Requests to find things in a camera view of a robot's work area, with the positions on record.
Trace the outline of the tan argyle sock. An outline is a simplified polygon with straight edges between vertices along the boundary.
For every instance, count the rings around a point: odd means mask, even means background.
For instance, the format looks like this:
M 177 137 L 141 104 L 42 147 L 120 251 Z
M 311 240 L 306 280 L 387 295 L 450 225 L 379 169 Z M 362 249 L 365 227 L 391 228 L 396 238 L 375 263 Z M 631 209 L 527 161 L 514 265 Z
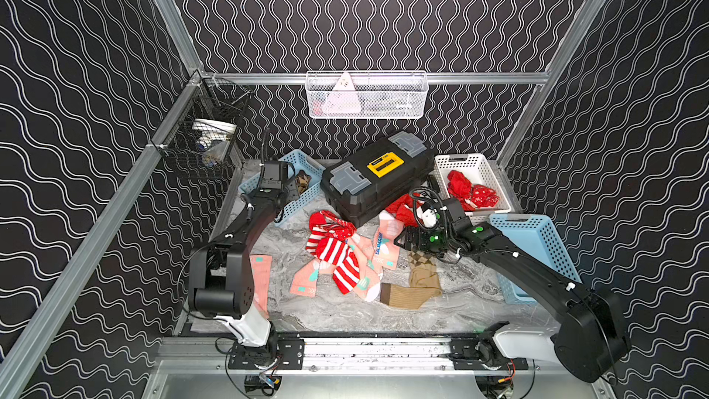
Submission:
M 295 184 L 297 185 L 299 195 L 302 195 L 309 189 L 311 179 L 311 175 L 307 174 L 304 170 L 300 170 L 295 175 Z

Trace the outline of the red santa striped sock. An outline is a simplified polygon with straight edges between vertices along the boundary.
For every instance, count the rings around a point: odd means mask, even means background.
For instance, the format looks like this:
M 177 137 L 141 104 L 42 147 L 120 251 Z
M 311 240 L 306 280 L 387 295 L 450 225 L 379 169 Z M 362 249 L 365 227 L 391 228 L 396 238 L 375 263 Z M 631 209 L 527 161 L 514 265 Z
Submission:
M 319 211 L 311 214 L 309 229 L 313 234 L 336 238 L 345 242 L 356 234 L 356 227 L 330 211 Z

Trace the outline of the red snowflake sock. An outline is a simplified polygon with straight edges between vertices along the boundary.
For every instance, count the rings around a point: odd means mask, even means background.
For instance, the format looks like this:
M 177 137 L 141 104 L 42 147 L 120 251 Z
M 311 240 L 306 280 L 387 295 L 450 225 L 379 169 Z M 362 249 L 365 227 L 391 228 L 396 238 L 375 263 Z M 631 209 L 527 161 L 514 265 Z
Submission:
M 494 209 L 500 201 L 500 196 L 492 188 L 474 185 L 471 188 L 469 204 L 475 210 Z

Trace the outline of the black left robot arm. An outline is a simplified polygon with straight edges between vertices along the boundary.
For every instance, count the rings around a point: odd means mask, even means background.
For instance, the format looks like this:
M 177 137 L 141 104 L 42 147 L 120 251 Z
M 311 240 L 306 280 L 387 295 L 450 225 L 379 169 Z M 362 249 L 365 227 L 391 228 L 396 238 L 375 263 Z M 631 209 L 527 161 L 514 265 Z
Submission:
M 243 347 L 271 345 L 271 323 L 258 311 L 250 253 L 265 228 L 298 199 L 295 168 L 264 161 L 257 186 L 242 196 L 236 219 L 190 259 L 188 306 L 221 323 Z

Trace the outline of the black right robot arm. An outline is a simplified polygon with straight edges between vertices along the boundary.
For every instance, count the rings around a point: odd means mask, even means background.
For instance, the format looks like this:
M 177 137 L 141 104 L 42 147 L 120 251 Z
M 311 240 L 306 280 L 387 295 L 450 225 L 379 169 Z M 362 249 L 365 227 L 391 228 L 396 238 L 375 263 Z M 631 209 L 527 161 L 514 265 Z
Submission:
M 550 336 L 553 355 L 577 379 L 617 376 L 616 365 L 631 350 L 619 294 L 594 289 L 559 273 L 517 246 L 489 222 L 474 225 L 454 198 L 416 188 L 410 193 L 417 232 L 404 230 L 395 243 L 442 258 L 470 258 L 516 284 L 559 323 Z

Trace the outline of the red white striped sock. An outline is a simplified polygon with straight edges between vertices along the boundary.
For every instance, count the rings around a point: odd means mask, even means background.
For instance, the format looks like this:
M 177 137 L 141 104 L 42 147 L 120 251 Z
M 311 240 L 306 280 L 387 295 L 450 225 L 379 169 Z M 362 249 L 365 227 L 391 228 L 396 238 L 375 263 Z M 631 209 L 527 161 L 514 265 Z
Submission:
M 332 279 L 343 295 L 351 293 L 360 282 L 358 260 L 347 244 L 352 236 L 348 228 L 326 224 L 314 226 L 306 242 L 306 251 L 332 266 Z

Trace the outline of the red penguin sock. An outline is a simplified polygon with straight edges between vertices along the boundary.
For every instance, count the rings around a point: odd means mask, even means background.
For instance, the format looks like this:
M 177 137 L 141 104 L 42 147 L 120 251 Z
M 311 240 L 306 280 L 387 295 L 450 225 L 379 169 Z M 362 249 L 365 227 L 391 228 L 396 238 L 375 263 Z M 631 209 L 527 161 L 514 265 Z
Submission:
M 452 198 L 457 199 L 466 212 L 474 212 L 476 206 L 470 200 L 473 185 L 470 180 L 461 172 L 451 170 L 448 173 L 448 192 Z

